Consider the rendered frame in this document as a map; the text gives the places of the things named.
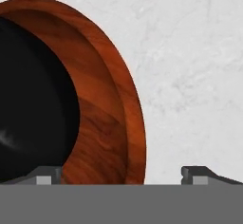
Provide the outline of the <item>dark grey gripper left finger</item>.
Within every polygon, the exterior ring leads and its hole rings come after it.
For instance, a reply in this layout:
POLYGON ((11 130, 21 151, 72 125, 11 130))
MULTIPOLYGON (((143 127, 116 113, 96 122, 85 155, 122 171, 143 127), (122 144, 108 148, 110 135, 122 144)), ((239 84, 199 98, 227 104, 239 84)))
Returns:
POLYGON ((41 166, 23 177, 5 181, 5 185, 56 185, 61 183, 61 166, 41 166))

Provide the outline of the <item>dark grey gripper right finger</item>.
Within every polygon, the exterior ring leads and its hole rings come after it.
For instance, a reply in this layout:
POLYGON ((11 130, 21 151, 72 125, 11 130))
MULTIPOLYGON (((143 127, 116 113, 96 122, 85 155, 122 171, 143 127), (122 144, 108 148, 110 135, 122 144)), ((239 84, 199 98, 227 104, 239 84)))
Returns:
POLYGON ((206 166, 182 166, 181 175, 182 185, 243 185, 243 182, 217 175, 206 166))

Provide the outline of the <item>brown wooden bowl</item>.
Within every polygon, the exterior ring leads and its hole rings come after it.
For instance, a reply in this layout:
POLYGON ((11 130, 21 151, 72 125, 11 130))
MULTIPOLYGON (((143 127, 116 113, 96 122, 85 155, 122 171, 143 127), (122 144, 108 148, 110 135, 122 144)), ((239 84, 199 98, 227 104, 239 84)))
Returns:
POLYGON ((81 126, 63 184, 135 184, 145 178, 143 115, 132 76, 106 34, 55 0, 7 0, 0 15, 42 39, 75 85, 81 126))

